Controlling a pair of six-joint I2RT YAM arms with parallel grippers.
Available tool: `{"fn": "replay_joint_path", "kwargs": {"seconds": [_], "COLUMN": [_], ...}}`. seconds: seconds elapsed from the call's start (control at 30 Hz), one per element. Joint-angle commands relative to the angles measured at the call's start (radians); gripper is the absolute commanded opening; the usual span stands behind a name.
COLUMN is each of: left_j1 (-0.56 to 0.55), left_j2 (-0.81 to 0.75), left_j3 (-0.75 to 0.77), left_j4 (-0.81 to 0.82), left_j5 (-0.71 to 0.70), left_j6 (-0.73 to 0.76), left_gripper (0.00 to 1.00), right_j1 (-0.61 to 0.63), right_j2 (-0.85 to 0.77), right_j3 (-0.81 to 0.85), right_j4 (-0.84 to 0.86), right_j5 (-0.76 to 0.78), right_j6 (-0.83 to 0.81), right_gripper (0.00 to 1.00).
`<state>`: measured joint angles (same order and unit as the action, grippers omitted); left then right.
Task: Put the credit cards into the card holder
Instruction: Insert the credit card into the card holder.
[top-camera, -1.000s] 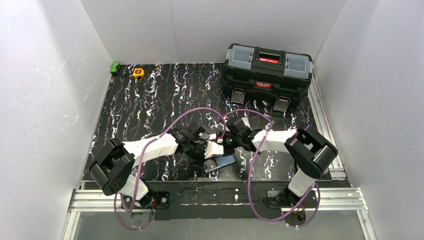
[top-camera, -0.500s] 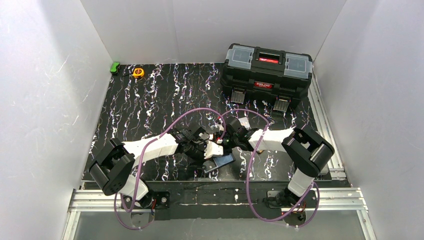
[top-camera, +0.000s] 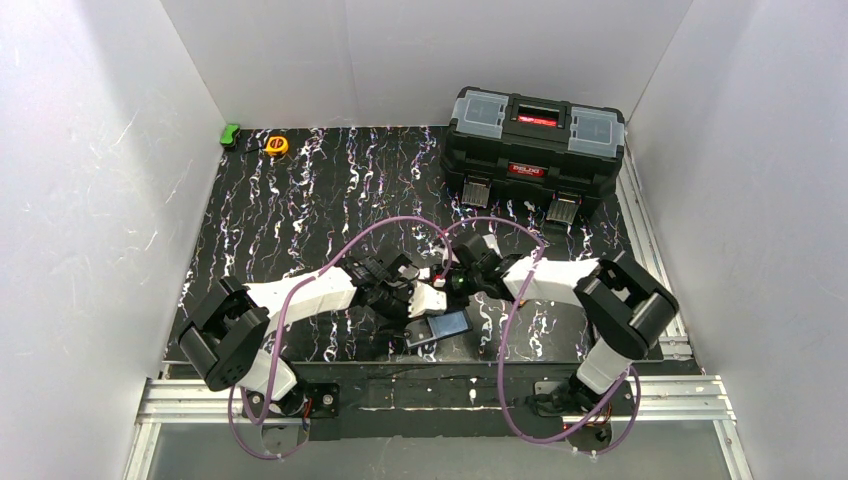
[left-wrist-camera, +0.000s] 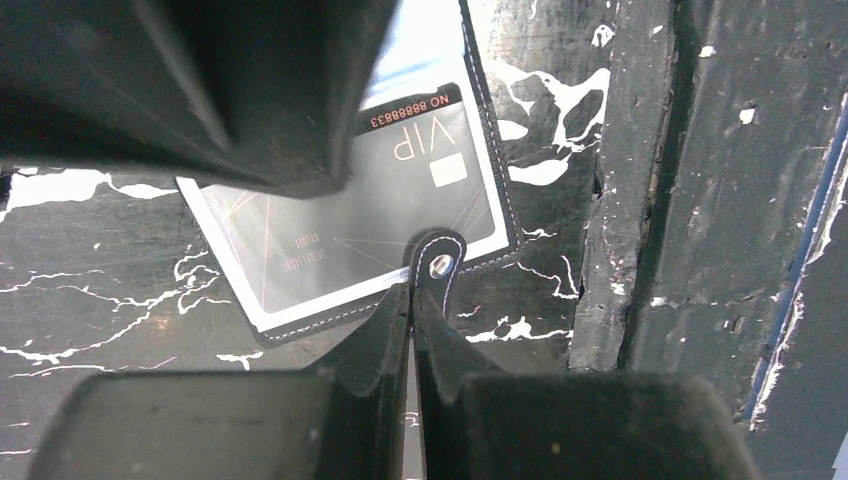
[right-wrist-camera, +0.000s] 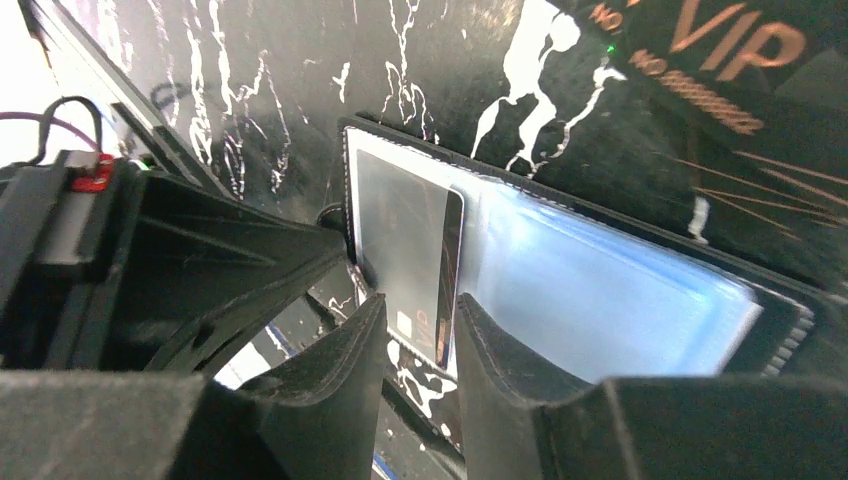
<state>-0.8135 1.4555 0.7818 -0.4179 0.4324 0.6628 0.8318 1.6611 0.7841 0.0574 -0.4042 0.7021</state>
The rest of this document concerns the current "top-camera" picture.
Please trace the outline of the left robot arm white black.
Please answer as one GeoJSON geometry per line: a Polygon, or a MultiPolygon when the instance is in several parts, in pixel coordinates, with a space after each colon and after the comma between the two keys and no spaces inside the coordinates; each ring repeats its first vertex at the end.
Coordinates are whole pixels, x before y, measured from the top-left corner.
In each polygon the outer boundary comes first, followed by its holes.
{"type": "Polygon", "coordinates": [[[324,272],[247,285],[232,276],[212,284],[176,329],[176,343],[213,391],[231,387],[282,400],[298,379],[275,347],[288,325],[327,312],[369,307],[406,324],[418,269],[390,248],[348,254],[324,272]]]}

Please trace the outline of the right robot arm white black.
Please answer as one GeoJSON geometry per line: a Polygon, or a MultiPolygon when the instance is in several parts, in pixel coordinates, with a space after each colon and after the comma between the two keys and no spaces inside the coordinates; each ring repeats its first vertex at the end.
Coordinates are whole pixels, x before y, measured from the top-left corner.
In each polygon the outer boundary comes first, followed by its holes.
{"type": "Polygon", "coordinates": [[[632,256],[586,260],[501,255],[491,235],[468,233],[453,247],[454,261],[434,284],[450,306],[477,293],[504,301],[545,300],[580,307],[598,334],[570,381],[590,395],[606,393],[635,361],[647,357],[679,313],[676,297],[632,256]]]}

